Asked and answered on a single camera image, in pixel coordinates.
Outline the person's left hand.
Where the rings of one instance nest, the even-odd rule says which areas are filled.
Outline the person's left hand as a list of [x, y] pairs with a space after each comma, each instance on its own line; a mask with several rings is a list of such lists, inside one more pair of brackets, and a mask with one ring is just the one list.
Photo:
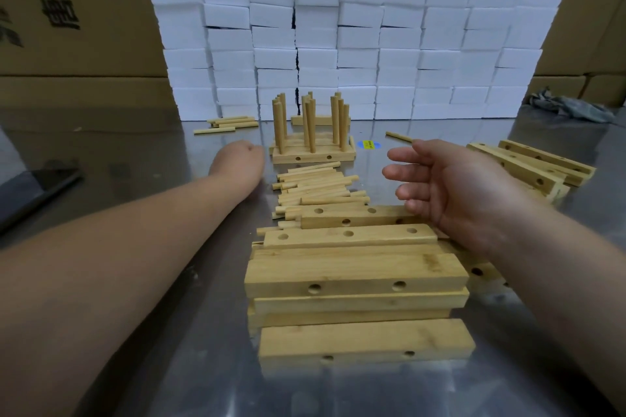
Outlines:
[[228, 192], [242, 201], [262, 182], [264, 167], [264, 148], [239, 140], [218, 151], [208, 176], [216, 180], [218, 191]]

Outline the person's right hand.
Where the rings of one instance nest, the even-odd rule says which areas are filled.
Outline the person's right hand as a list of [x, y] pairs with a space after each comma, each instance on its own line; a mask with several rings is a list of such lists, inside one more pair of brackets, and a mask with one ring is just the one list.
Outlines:
[[382, 169], [387, 180], [432, 182], [429, 202], [403, 201], [405, 209], [476, 254], [487, 255], [505, 233], [505, 222], [531, 197], [487, 155], [442, 140], [414, 140], [433, 165], [394, 162]]

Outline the person's right forearm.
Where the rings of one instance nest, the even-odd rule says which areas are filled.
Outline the person's right forearm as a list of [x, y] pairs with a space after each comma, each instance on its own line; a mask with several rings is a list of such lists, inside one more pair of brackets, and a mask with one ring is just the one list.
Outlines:
[[478, 201], [490, 260], [522, 302], [626, 414], [626, 254], [524, 192]]

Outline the person's left forearm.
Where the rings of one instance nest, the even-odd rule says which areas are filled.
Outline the person's left forearm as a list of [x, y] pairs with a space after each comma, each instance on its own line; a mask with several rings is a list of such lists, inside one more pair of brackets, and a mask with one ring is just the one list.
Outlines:
[[214, 171], [0, 252], [0, 417], [70, 417], [261, 176]]

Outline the wooden rack with upright pegs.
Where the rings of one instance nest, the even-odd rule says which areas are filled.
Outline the wooden rack with upright pegs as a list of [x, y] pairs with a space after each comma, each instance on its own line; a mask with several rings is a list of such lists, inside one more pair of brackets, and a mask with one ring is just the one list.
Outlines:
[[274, 143], [269, 147], [272, 163], [311, 164], [325, 160], [353, 161], [356, 142], [349, 133], [349, 108], [340, 93], [331, 97], [332, 132], [317, 133], [316, 101], [309, 95], [303, 97], [302, 135], [287, 133], [286, 96], [280, 93], [272, 100]]

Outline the pile of wooden dowels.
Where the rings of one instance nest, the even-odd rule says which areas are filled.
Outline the pile of wooden dowels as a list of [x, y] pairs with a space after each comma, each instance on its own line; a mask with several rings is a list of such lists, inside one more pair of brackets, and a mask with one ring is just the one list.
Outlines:
[[257, 236], [270, 231], [300, 229], [302, 211], [312, 206], [367, 205], [366, 191], [352, 191], [357, 175], [346, 176], [339, 170], [339, 162], [329, 162], [312, 167], [293, 168], [277, 175], [272, 191], [277, 194], [277, 206], [272, 213], [276, 222], [271, 227], [260, 227]]

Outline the stack of drilled wooden bars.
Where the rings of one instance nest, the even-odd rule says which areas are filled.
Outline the stack of drilled wooden bars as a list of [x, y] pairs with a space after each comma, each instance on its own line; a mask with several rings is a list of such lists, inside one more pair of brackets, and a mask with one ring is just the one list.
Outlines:
[[401, 206], [277, 208], [258, 228], [244, 279], [264, 373], [465, 360], [475, 343], [453, 315], [508, 283], [484, 259]]

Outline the wooden bar with holes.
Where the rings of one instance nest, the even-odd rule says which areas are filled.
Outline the wooden bar with holes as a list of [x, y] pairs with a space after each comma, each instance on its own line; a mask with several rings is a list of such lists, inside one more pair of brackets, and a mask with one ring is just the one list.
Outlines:
[[565, 175], [564, 184], [567, 186], [580, 187], [597, 171], [595, 167], [511, 140], [501, 140], [498, 147], [512, 154], [521, 155], [522, 161], [535, 167], [554, 170]]
[[542, 196], [551, 204], [559, 202], [570, 193], [570, 186], [565, 184], [565, 175], [550, 167], [538, 167], [530, 160], [524, 160], [520, 154], [486, 144], [470, 143], [466, 147], [494, 159], [529, 192]]

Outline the small cardboard box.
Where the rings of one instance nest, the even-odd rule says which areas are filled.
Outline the small cardboard box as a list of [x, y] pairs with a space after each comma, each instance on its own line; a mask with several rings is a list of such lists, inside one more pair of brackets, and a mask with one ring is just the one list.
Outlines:
[[532, 94], [548, 89], [554, 96], [579, 98], [587, 78], [580, 76], [533, 76], [525, 95], [525, 100]]
[[626, 101], [626, 74], [587, 76], [580, 98], [590, 104], [620, 108]]

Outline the grey crumpled cloth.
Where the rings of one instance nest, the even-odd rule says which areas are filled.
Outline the grey crumpled cloth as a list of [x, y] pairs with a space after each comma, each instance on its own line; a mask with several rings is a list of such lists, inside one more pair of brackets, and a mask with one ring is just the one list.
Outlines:
[[612, 123], [616, 119], [616, 115], [609, 108], [589, 104], [579, 98], [555, 95], [548, 87], [529, 94], [526, 103], [533, 108], [578, 121], [605, 124]]

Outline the large plain cardboard box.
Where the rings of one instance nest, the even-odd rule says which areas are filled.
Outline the large plain cardboard box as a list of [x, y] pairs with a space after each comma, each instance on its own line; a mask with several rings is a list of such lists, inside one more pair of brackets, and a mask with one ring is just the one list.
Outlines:
[[583, 75], [622, 0], [562, 0], [536, 75]]

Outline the flat plain cardboard box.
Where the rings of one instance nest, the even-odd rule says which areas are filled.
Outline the flat plain cardboard box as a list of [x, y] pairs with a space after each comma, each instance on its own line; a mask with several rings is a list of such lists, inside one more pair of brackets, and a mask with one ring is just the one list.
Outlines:
[[0, 108], [172, 108], [166, 78], [0, 77]]

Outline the large printed cardboard box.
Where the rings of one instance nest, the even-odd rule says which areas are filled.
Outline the large printed cardboard box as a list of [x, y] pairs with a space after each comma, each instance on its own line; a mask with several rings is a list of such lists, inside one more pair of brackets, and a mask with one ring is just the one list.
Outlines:
[[151, 0], [0, 0], [0, 76], [165, 77]]

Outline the black flat phone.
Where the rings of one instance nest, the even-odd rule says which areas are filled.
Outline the black flat phone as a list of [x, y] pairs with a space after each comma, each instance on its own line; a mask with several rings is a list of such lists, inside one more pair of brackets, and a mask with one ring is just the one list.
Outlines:
[[81, 181], [79, 168], [27, 170], [0, 185], [0, 236]]

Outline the wall of white foam blocks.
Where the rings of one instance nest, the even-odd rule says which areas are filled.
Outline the wall of white foam blocks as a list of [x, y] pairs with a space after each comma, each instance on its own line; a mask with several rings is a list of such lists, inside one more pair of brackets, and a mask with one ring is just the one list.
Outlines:
[[562, 0], [151, 0], [181, 121], [512, 119]]

